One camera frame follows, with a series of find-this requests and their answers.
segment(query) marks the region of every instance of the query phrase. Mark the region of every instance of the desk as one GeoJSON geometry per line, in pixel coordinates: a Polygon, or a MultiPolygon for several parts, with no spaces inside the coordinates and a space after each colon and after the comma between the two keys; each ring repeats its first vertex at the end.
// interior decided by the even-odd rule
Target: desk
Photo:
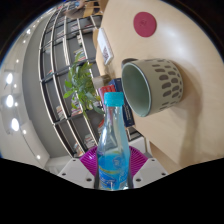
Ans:
{"type": "Polygon", "coordinates": [[[142,118],[135,113],[135,128],[180,167],[224,157],[224,66],[207,35],[185,14],[159,0],[111,0],[101,27],[114,59],[104,66],[97,47],[96,62],[103,75],[121,77],[125,58],[166,58],[180,70],[184,82],[181,102],[142,118]],[[134,30],[138,12],[157,21],[148,38],[134,30]]]}

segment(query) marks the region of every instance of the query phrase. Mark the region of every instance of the red sticker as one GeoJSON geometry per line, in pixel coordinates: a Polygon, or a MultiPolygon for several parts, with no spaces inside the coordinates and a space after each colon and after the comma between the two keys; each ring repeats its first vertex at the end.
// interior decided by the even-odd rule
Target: red sticker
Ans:
{"type": "Polygon", "coordinates": [[[134,18],[134,28],[141,37],[150,37],[156,30],[156,20],[148,12],[139,12],[134,18]]]}

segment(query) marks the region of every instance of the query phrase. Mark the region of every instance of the water bottle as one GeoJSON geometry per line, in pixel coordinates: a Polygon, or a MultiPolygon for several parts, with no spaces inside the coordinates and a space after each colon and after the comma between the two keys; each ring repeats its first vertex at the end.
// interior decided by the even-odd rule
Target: water bottle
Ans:
{"type": "Polygon", "coordinates": [[[130,150],[124,128],[122,92],[104,94],[106,115],[97,147],[99,189],[123,190],[127,186],[130,150]]]}

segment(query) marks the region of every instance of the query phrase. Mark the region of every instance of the green plant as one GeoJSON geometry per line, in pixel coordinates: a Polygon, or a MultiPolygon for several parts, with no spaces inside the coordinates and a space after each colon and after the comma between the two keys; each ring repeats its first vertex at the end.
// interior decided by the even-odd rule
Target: green plant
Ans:
{"type": "Polygon", "coordinates": [[[85,62],[80,64],[78,61],[81,53],[77,54],[75,61],[68,72],[68,81],[65,80],[65,94],[64,98],[72,95],[74,100],[75,94],[77,94],[78,100],[83,108],[83,115],[88,119],[86,110],[94,109],[97,113],[104,114],[104,111],[96,107],[93,103],[100,101],[100,96],[96,95],[95,88],[93,86],[92,78],[90,76],[89,69],[92,64],[85,62]]]}

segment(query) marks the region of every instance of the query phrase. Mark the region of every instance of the bottle cap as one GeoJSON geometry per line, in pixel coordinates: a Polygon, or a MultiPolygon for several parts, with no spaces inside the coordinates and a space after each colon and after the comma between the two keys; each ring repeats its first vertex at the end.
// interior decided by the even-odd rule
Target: bottle cap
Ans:
{"type": "Polygon", "coordinates": [[[104,104],[108,107],[120,107],[124,104],[123,92],[107,92],[104,94],[104,104]]]}

